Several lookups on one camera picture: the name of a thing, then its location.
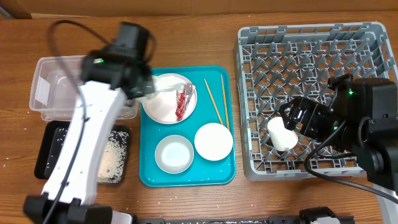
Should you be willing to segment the white napkin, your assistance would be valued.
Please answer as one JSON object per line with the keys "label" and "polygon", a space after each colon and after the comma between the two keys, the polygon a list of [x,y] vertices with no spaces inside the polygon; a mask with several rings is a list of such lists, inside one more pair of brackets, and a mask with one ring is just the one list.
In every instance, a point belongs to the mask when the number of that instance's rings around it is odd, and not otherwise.
{"label": "white napkin", "polygon": [[173,76],[160,77],[152,76],[154,84],[154,92],[137,98],[137,101],[141,103],[147,103],[151,99],[155,98],[159,93],[170,92],[174,90],[183,91],[185,82],[179,78]]}

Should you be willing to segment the white round plate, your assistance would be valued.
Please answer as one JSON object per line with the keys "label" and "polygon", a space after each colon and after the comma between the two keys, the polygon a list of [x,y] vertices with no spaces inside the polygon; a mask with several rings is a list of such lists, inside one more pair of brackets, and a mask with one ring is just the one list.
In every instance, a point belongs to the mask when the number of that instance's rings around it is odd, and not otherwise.
{"label": "white round plate", "polygon": [[[192,83],[188,78],[176,73],[166,73],[159,76],[173,76],[183,80],[185,83]],[[176,92],[177,91],[174,90],[170,92],[159,93],[149,102],[142,104],[143,110],[151,119],[162,124],[176,124],[187,119],[193,113],[197,105],[197,91],[195,89],[185,115],[181,121],[177,121],[177,116],[175,115],[175,111],[177,109]]]}

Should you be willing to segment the white cup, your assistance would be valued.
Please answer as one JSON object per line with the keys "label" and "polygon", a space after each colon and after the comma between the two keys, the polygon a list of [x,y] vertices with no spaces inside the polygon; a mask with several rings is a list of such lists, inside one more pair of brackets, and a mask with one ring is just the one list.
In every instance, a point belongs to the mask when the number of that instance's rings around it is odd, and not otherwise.
{"label": "white cup", "polygon": [[277,151],[288,151],[298,143],[298,136],[294,131],[285,128],[281,117],[272,118],[267,123],[267,130],[271,136],[273,147]]}

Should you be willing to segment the red snack wrapper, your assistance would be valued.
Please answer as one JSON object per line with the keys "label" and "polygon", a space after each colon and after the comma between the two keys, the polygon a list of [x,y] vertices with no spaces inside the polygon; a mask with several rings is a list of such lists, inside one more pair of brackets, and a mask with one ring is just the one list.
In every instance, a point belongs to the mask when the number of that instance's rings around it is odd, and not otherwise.
{"label": "red snack wrapper", "polygon": [[177,109],[175,115],[177,116],[177,121],[181,121],[185,115],[188,108],[190,100],[194,94],[195,86],[192,83],[180,84],[176,92]]}

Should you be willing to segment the grey bowl with rice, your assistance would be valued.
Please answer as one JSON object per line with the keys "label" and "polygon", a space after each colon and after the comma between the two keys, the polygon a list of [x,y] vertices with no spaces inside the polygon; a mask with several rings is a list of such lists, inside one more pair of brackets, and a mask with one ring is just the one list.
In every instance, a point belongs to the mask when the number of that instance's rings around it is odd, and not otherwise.
{"label": "grey bowl with rice", "polygon": [[191,142],[179,135],[163,138],[155,149],[157,166],[168,174],[179,174],[187,170],[194,159]]}

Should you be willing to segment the pink bowl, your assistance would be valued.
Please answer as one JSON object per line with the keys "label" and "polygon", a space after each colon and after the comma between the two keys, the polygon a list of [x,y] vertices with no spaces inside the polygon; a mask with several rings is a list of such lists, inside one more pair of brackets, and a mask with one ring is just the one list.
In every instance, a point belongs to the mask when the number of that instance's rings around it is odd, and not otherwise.
{"label": "pink bowl", "polygon": [[197,153],[208,161],[220,161],[233,149],[231,132],[218,123],[208,123],[199,128],[194,137]]}

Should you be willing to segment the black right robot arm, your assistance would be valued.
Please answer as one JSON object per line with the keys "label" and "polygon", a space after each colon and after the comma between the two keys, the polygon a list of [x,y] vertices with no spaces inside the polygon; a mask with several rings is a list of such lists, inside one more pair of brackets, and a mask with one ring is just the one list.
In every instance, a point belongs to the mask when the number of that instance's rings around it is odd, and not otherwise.
{"label": "black right robot arm", "polygon": [[388,78],[328,79],[329,105],[297,96],[279,107],[286,129],[348,151],[368,181],[397,190],[397,85]]}

